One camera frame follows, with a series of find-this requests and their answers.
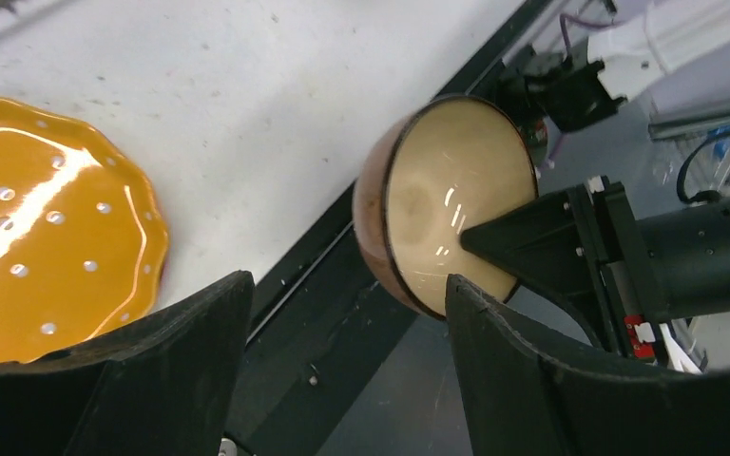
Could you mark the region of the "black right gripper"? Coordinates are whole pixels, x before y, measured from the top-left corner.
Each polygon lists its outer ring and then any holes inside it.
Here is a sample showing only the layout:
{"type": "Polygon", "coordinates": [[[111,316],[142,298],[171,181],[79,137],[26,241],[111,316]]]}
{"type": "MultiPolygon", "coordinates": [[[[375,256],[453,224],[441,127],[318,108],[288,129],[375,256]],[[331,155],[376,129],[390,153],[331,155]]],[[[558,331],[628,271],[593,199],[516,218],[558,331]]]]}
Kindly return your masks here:
{"type": "Polygon", "coordinates": [[[551,192],[465,230],[462,247],[568,312],[590,343],[663,359],[633,325],[730,312],[730,199],[635,219],[624,187],[551,192]]]}

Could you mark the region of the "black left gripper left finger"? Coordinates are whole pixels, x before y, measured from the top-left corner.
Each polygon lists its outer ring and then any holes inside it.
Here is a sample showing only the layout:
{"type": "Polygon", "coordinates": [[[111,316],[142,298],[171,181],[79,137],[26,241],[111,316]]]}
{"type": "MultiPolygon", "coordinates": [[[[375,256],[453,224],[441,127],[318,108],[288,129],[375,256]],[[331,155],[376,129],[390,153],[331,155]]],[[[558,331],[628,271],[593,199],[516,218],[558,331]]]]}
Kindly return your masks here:
{"type": "Polygon", "coordinates": [[[0,363],[0,455],[215,455],[255,282],[236,271],[120,329],[0,363]]]}

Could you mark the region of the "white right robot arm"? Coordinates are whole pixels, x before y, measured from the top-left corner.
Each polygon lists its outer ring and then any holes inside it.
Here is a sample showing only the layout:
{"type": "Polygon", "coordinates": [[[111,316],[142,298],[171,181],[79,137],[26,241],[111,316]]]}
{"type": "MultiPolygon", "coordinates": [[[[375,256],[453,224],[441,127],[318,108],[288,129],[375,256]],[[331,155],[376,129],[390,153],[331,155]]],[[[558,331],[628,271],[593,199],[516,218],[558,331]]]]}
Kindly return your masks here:
{"type": "MultiPolygon", "coordinates": [[[[615,115],[659,80],[730,43],[730,1],[666,1],[538,54],[498,82],[522,124],[550,118],[574,132],[615,115]]],[[[730,312],[730,199],[702,190],[682,209],[636,219],[625,189],[604,177],[517,206],[465,230],[463,248],[575,318],[609,352],[697,372],[673,324],[730,312]]]]}

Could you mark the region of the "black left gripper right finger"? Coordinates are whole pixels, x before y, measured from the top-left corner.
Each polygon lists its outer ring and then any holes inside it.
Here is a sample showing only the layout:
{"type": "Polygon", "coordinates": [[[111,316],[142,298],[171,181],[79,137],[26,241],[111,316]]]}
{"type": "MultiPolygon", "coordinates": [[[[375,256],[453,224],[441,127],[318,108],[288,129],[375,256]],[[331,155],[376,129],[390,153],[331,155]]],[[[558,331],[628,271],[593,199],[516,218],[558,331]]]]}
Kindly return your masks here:
{"type": "Polygon", "coordinates": [[[460,275],[451,349],[476,455],[730,455],[730,370],[682,373],[543,325],[460,275]]]}

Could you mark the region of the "brown ceramic bowl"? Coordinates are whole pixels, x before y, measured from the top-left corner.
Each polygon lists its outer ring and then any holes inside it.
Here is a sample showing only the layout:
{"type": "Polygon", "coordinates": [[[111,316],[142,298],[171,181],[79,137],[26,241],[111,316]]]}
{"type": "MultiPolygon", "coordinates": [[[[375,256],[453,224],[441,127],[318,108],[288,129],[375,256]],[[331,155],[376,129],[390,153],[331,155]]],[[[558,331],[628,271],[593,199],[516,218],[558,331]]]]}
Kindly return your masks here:
{"type": "Polygon", "coordinates": [[[355,239],[391,296],[443,319],[450,275],[500,301],[513,295],[517,279],[466,251],[460,238],[537,196],[510,118],[480,98],[442,97],[400,118],[372,147],[354,187],[355,239]]]}

